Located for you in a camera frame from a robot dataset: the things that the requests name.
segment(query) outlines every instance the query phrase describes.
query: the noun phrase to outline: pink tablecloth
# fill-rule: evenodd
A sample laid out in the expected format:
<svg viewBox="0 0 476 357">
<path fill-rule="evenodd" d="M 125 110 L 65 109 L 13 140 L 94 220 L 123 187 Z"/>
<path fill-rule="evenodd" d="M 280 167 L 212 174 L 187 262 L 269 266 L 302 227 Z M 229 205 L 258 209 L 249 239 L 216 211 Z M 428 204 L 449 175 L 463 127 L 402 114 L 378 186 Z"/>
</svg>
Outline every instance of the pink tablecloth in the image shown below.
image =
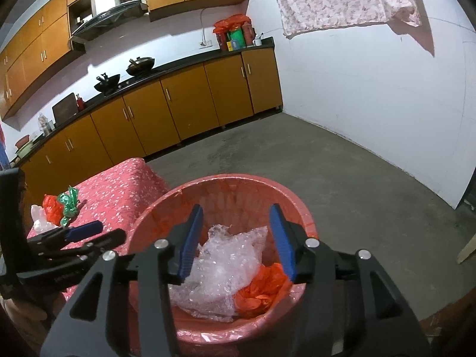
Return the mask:
<svg viewBox="0 0 476 357">
<path fill-rule="evenodd" d="M 94 177 L 78 184 L 78 200 L 81 208 L 77 219 L 71 226 L 80 226 L 99 220 L 104 225 L 102 233 L 121 228 L 127 232 L 126 242 L 116 251 L 127 254 L 132 238 L 132 226 L 139 215 L 162 195 L 168 192 L 168 186 L 156 175 L 141 158 L 131 158 Z M 30 230 L 28 238 L 35 236 Z M 71 243 L 65 248 L 81 247 L 91 240 Z M 65 294 L 69 299 L 73 289 Z"/>
</svg>

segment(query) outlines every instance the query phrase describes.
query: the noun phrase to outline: bubble wrap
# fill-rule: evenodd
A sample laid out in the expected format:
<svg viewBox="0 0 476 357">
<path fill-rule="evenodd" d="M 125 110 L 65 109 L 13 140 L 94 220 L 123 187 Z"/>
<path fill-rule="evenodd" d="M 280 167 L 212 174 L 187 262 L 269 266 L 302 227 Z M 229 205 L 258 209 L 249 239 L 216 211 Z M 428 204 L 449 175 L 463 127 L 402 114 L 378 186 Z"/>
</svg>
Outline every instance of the bubble wrap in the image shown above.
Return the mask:
<svg viewBox="0 0 476 357">
<path fill-rule="evenodd" d="M 189 277 L 181 286 L 169 286 L 171 303 L 193 317 L 232 322 L 236 315 L 233 295 L 258 272 L 267 227 L 234 236 L 228 229 L 210 228 L 208 240 L 198 246 Z"/>
</svg>

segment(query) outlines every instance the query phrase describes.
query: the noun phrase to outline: range hood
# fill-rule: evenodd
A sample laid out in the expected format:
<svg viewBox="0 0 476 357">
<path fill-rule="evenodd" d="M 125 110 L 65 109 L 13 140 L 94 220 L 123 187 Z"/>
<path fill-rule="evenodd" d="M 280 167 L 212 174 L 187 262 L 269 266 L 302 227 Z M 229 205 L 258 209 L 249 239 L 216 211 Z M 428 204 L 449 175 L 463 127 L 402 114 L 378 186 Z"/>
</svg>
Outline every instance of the range hood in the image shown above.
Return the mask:
<svg viewBox="0 0 476 357">
<path fill-rule="evenodd" d="M 130 19 L 143 16 L 146 12 L 147 5 L 141 0 L 119 4 L 82 24 L 72 33 L 71 40 L 84 44 Z"/>
</svg>

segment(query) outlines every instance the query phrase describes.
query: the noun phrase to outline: green plastic bag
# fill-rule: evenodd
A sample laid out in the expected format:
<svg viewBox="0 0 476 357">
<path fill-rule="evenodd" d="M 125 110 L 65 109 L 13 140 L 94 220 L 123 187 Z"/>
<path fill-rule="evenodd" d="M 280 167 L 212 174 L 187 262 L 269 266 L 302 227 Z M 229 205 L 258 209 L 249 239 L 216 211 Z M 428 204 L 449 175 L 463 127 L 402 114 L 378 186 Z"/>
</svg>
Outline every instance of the green plastic bag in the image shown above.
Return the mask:
<svg viewBox="0 0 476 357">
<path fill-rule="evenodd" d="M 61 193 L 58 196 L 58 201 L 64 205 L 61 226 L 66 227 L 71 219 L 78 214 L 78 189 L 68 187 L 68 193 Z"/>
</svg>

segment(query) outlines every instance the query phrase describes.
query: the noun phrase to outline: silver screw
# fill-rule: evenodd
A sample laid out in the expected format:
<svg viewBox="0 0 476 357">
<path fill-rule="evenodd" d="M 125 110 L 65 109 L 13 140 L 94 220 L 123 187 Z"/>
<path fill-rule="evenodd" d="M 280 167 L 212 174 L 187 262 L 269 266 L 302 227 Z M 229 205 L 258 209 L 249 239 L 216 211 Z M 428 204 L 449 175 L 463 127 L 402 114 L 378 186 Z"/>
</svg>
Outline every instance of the silver screw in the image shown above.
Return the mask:
<svg viewBox="0 0 476 357">
<path fill-rule="evenodd" d="M 166 239 L 159 239 L 154 243 L 154 247 L 156 247 L 157 249 L 167 248 L 168 247 L 168 242 L 167 242 Z"/>
<path fill-rule="evenodd" d="M 102 254 L 102 258 L 105 261 L 112 260 L 116 257 L 116 253 L 114 251 L 106 251 L 104 254 Z"/>
<path fill-rule="evenodd" d="M 361 249 L 359 252 L 358 252 L 358 257 L 360 257 L 361 259 L 370 259 L 372 257 L 372 254 L 367 251 L 366 249 Z"/>
<path fill-rule="evenodd" d="M 306 239 L 306 246 L 309 248 L 319 247 L 319 244 L 319 240 L 317 240 L 315 237 L 309 237 Z"/>
</svg>

